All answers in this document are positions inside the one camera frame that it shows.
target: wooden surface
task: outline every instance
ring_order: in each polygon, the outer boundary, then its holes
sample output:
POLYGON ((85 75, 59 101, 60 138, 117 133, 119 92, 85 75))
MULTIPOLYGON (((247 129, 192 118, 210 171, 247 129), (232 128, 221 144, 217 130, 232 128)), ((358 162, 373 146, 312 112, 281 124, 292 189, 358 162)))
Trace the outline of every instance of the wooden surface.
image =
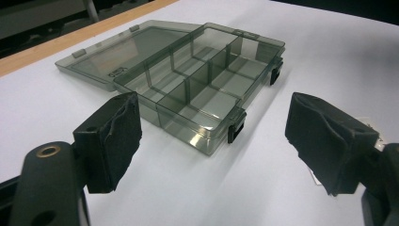
POLYGON ((49 40, 43 44, 24 50, 15 55, 2 58, 0 59, 0 77, 177 1, 178 0, 155 0, 138 8, 133 8, 117 16, 98 22, 97 24, 92 24, 65 36, 49 40))

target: transparent plastic box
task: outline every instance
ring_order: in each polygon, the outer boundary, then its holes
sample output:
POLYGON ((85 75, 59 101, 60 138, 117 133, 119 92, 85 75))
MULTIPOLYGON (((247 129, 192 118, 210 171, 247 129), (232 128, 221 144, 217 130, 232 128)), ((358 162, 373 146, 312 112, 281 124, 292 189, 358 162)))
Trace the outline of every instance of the transparent plastic box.
POLYGON ((56 65, 103 89, 136 91, 142 118, 212 154, 277 79, 283 51, 282 41, 217 24, 149 21, 56 65))

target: box latch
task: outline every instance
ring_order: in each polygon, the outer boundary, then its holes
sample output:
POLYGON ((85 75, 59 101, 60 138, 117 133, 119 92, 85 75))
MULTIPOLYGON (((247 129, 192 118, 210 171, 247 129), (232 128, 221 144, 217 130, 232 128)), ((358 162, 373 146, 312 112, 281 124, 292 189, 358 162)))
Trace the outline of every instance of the box latch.
POLYGON ((272 75, 270 77, 270 86, 275 84, 275 82, 279 78, 279 71, 281 70, 281 67, 282 67, 282 61, 280 61, 277 67, 272 70, 272 75))
POLYGON ((232 143, 241 130, 244 128, 244 121, 246 120, 247 113, 244 111, 243 114, 235 121, 235 124, 229 126, 229 132, 227 135, 227 142, 232 143))

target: white table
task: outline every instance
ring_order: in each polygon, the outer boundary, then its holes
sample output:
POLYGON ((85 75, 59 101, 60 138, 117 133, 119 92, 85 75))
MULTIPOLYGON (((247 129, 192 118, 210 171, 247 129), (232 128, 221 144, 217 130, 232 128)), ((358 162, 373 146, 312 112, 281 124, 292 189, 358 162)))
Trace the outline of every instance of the white table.
POLYGON ((278 82, 247 110, 232 145, 211 156, 142 121, 143 138, 116 192, 88 194, 92 225, 362 225, 360 186, 330 197, 284 136, 291 95, 305 92, 399 141, 399 27, 265 0, 181 0, 0 78, 0 181, 24 156, 72 131, 116 92, 54 63, 147 20, 213 22, 283 40, 278 82))

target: white surface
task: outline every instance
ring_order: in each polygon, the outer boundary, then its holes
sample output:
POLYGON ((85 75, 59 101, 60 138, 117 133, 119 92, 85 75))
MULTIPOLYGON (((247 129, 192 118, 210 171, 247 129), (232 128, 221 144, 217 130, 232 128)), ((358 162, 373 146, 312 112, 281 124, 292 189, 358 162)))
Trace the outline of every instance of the white surface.
POLYGON ((142 121, 143 138, 116 192, 88 195, 93 225, 362 225, 360 197, 327 195, 284 136, 291 95, 323 98, 370 117, 399 141, 399 27, 269 2, 181 0, 0 79, 0 181, 24 156, 72 131, 116 92, 58 71, 54 63, 143 23, 213 22, 283 40, 280 79, 247 110, 232 145, 207 157, 142 121), (275 97, 266 101, 267 94, 275 97))

